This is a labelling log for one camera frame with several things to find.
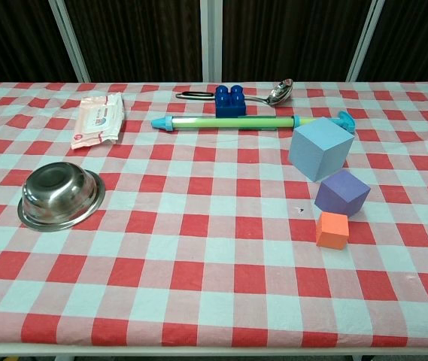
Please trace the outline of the medium purple foam cube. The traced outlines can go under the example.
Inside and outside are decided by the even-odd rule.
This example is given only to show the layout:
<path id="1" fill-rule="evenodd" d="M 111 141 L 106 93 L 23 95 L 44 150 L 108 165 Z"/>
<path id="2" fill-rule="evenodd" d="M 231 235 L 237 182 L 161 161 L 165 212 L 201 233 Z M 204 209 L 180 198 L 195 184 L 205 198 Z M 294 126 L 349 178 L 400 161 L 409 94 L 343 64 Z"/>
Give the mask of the medium purple foam cube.
<path id="1" fill-rule="evenodd" d="M 361 209 L 370 190 L 349 171 L 341 170 L 321 182 L 314 204 L 322 211 L 351 217 Z"/>

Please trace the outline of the small orange foam cube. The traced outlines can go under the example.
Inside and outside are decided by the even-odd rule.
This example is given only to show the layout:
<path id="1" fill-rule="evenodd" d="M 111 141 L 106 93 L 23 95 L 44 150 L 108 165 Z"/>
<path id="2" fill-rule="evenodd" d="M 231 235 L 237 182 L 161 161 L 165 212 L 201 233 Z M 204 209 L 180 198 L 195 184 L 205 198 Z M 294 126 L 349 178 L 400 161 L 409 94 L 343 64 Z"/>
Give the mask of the small orange foam cube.
<path id="1" fill-rule="evenodd" d="M 316 224 L 316 245 L 336 250 L 345 248 L 349 238 L 348 217 L 323 211 Z"/>

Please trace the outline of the large light blue foam cube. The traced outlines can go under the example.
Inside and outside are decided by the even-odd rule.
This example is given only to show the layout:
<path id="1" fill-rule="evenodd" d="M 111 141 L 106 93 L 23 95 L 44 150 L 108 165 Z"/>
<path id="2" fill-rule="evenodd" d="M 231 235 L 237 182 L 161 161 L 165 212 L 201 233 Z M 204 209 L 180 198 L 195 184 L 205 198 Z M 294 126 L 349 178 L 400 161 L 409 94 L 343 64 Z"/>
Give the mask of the large light blue foam cube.
<path id="1" fill-rule="evenodd" d="M 310 181 L 317 182 L 339 171 L 354 136 L 328 118 L 296 127 L 288 159 Z"/>

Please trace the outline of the green teal water squirter tube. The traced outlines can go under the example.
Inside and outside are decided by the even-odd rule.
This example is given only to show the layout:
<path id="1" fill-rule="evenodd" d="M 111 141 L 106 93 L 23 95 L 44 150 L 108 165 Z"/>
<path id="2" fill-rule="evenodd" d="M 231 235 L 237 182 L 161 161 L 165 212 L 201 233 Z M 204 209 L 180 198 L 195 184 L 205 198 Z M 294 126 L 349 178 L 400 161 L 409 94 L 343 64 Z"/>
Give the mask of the green teal water squirter tube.
<path id="1" fill-rule="evenodd" d="M 154 129 L 173 132 L 176 129 L 278 129 L 297 127 L 309 124 L 316 118 L 293 115 L 276 116 L 239 116 L 239 117 L 174 117 L 164 116 L 151 120 Z"/>

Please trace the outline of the blue toy building brick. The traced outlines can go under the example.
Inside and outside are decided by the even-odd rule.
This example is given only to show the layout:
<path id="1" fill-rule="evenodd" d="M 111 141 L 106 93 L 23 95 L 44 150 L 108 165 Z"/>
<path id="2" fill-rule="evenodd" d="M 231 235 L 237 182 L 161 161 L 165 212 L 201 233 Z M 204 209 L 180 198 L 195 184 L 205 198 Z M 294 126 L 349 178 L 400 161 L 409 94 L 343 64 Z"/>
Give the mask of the blue toy building brick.
<path id="1" fill-rule="evenodd" d="M 241 117 L 246 115 L 243 87 L 236 84 L 228 89 L 219 85 L 214 94 L 217 118 Z"/>

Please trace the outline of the red white checkered tablecloth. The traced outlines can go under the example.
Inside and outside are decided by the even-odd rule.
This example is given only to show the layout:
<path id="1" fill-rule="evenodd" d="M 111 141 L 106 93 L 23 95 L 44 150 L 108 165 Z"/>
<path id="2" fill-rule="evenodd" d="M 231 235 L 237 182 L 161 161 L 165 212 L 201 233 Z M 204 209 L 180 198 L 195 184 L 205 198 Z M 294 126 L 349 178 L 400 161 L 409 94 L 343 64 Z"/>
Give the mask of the red white checkered tablecloth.
<path id="1" fill-rule="evenodd" d="M 428 347 L 428 83 L 298 83 L 262 115 L 335 116 L 371 188 L 343 250 L 315 244 L 318 185 L 290 130 L 161 132 L 211 114 L 174 83 L 0 83 L 0 342 Z M 71 149 L 80 100 L 121 93 L 119 139 Z M 22 187 L 70 162 L 105 184 L 55 232 L 22 224 Z"/>

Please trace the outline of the stainless steel ladle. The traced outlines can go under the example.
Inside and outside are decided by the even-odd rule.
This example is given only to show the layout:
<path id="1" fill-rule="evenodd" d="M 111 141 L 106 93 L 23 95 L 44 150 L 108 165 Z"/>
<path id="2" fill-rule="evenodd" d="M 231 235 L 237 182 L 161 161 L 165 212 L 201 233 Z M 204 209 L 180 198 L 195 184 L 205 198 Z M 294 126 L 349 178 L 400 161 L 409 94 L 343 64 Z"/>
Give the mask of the stainless steel ladle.
<path id="1" fill-rule="evenodd" d="M 262 99 L 256 96 L 245 96 L 244 99 L 246 101 L 260 102 L 270 107 L 274 107 L 276 105 L 279 105 L 282 102 L 285 102 L 290 97 L 292 89 L 293 89 L 293 80 L 286 79 L 281 81 L 277 86 L 275 86 L 265 99 Z M 177 93 L 175 97 L 178 99 L 202 100 L 202 101 L 215 100 L 214 94 L 208 93 L 208 92 L 185 91 L 182 93 Z"/>

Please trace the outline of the pink wet wipes pack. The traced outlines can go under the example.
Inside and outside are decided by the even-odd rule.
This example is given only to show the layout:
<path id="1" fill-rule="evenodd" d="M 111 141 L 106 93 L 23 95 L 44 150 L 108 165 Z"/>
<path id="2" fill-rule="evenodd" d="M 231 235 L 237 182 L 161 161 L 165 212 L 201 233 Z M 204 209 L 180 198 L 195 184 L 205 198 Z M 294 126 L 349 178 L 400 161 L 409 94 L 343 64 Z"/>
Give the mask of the pink wet wipes pack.
<path id="1" fill-rule="evenodd" d="M 80 100 L 71 149 L 92 147 L 119 139 L 125 113 L 121 93 Z"/>

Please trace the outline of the upturned stainless steel bowl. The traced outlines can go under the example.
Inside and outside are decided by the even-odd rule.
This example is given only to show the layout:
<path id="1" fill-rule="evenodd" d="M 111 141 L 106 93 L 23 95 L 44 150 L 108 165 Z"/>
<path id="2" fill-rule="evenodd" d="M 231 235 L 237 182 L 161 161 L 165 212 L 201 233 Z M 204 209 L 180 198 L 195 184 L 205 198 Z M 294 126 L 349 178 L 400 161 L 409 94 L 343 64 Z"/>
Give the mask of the upturned stainless steel bowl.
<path id="1" fill-rule="evenodd" d="M 27 177 L 17 214 L 30 229 L 55 232 L 84 221 L 104 197 L 104 181 L 95 172 L 70 162 L 53 162 Z"/>

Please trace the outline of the white metal frame post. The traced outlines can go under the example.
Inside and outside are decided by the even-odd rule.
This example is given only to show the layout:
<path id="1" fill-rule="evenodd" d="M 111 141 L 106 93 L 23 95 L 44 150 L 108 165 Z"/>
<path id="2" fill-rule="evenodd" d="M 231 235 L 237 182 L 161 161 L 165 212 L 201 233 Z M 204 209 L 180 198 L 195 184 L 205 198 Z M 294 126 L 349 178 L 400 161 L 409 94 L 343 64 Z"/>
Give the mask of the white metal frame post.
<path id="1" fill-rule="evenodd" d="M 357 43 L 356 50 L 351 61 L 350 68 L 346 77 L 347 82 L 356 82 L 359 76 L 360 70 L 363 66 L 364 59 L 369 49 L 369 45 L 372 40 L 372 36 L 378 24 L 381 12 L 384 7 L 385 0 L 371 0 L 369 11 L 366 15 L 366 19 L 363 25 L 363 29 L 360 34 L 359 41 Z"/>
<path id="2" fill-rule="evenodd" d="M 223 65 L 223 0 L 199 0 L 202 79 L 220 83 Z"/>
<path id="3" fill-rule="evenodd" d="M 68 58 L 70 59 L 75 76 L 79 83 L 89 83 L 91 81 L 87 65 L 84 61 L 74 27 L 71 23 L 65 0 L 48 0 L 53 12 L 56 25 L 65 45 Z"/>

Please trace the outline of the white table edge frame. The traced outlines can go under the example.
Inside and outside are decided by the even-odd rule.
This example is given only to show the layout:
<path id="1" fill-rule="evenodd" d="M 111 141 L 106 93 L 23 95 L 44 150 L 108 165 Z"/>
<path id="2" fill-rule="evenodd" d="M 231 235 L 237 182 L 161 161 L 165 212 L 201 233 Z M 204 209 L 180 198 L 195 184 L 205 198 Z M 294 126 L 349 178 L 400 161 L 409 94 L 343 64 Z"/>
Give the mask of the white table edge frame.
<path id="1" fill-rule="evenodd" d="M 428 347 L 163 347 L 0 343 L 0 356 L 333 356 L 421 355 Z"/>

